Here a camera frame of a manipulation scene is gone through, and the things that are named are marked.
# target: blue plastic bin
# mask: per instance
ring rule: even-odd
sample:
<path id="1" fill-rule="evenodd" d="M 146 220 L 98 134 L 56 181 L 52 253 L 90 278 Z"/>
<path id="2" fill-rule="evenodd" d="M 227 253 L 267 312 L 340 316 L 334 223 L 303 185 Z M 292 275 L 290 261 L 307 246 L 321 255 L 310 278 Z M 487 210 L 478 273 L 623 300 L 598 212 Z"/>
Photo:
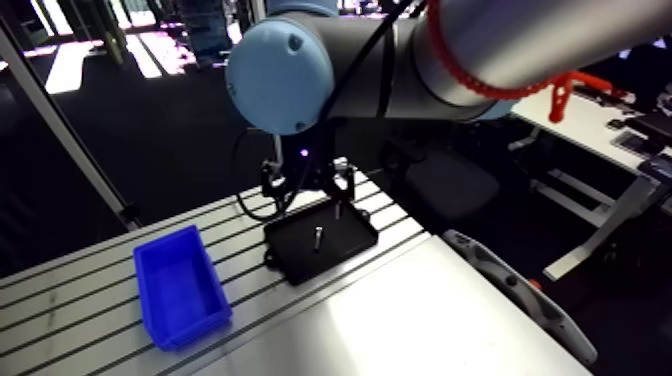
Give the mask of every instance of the blue plastic bin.
<path id="1" fill-rule="evenodd" d="M 142 318 L 162 350 L 175 350 L 224 325 L 231 307 L 196 226 L 133 252 Z"/>

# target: black chair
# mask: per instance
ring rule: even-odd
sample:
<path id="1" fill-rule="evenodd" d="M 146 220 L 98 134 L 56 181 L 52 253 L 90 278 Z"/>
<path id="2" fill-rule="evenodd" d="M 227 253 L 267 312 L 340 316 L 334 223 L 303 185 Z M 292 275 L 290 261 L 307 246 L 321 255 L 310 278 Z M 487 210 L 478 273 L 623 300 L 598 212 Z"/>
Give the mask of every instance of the black chair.
<path id="1" fill-rule="evenodd" d="M 381 158 L 395 199 L 434 233 L 467 229 L 499 193 L 492 175 L 455 151 L 422 151 L 389 138 Z"/>

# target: black tray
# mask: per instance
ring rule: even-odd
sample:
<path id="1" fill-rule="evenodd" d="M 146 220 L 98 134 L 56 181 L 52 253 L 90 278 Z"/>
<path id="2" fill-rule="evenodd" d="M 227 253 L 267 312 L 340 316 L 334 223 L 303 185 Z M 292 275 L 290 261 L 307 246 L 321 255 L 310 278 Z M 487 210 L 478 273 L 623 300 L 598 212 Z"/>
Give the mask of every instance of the black tray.
<path id="1" fill-rule="evenodd" d="M 350 202 L 329 199 L 264 227 L 269 250 L 264 256 L 296 286 L 378 243 L 378 231 Z M 315 248 L 315 232 L 322 240 Z"/>

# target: desk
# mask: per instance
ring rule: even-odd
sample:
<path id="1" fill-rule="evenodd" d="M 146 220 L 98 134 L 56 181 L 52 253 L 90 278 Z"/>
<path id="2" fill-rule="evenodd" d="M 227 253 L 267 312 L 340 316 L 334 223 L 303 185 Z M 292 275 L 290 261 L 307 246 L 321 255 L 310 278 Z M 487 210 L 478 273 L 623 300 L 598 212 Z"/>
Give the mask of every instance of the desk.
<path id="1" fill-rule="evenodd" d="M 371 213 L 378 245 L 298 287 L 261 264 L 263 226 L 233 198 L 5 278 L 0 374 L 349 376 L 408 374 L 409 367 L 420 374 L 588 374 L 450 248 L 437 249 L 436 239 L 427 245 L 430 235 L 361 172 L 355 182 L 355 206 Z M 274 208 L 258 188 L 243 196 L 260 213 Z M 301 193 L 292 208 L 323 197 Z M 165 353 L 142 325 L 131 255 L 190 224 L 200 229 L 233 318 Z M 325 368 L 313 372 L 315 364 Z"/>
<path id="2" fill-rule="evenodd" d="M 547 277 L 557 280 L 588 258 L 618 226 L 639 213 L 652 198 L 659 197 L 664 187 L 637 170 L 643 161 L 641 157 L 611 144 L 614 138 L 625 131 L 606 127 L 610 120 L 627 117 L 620 109 L 601 107 L 586 98 L 572 95 L 565 109 L 565 119 L 553 124 L 548 120 L 551 92 L 551 88 L 547 88 L 521 100 L 513 107 L 512 113 L 537 127 L 535 130 L 551 133 L 636 176 L 630 187 L 618 199 L 613 199 L 561 171 L 550 172 L 550 175 L 603 204 L 595 210 L 588 210 L 549 187 L 538 188 L 540 193 L 597 227 L 585 243 L 544 269 Z M 672 154 L 672 149 L 668 147 L 664 153 Z"/>

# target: red cable clip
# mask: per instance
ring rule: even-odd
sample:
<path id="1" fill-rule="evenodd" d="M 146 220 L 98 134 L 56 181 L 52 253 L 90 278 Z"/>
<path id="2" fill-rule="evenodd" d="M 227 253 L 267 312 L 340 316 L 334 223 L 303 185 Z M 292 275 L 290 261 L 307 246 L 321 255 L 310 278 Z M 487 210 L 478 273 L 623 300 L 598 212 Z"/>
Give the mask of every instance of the red cable clip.
<path id="1" fill-rule="evenodd" d="M 611 82 L 589 74 L 573 71 L 563 74 L 553 81 L 553 99 L 551 102 L 551 114 L 548 119 L 553 123 L 559 123 L 565 117 L 565 107 L 569 102 L 569 97 L 574 91 L 574 82 L 580 81 L 592 88 L 610 92 L 613 95 L 622 97 L 623 92 L 615 90 Z"/>
<path id="2" fill-rule="evenodd" d="M 553 98 L 551 102 L 551 113 L 549 115 L 549 119 L 553 123 L 558 123 L 564 118 L 565 107 L 567 107 L 569 97 L 574 91 L 574 81 L 581 81 L 590 87 L 611 92 L 612 95 L 618 97 L 623 97 L 625 95 L 625 92 L 615 90 L 609 81 L 578 71 L 564 73 L 542 82 L 517 89 L 502 89 L 490 86 L 464 69 L 459 64 L 452 51 L 448 48 L 441 31 L 440 0 L 428 0 L 427 26 L 432 48 L 443 67 L 457 80 L 457 82 L 474 91 L 476 94 L 486 98 L 500 100 L 520 99 L 539 92 L 549 84 L 553 84 Z"/>

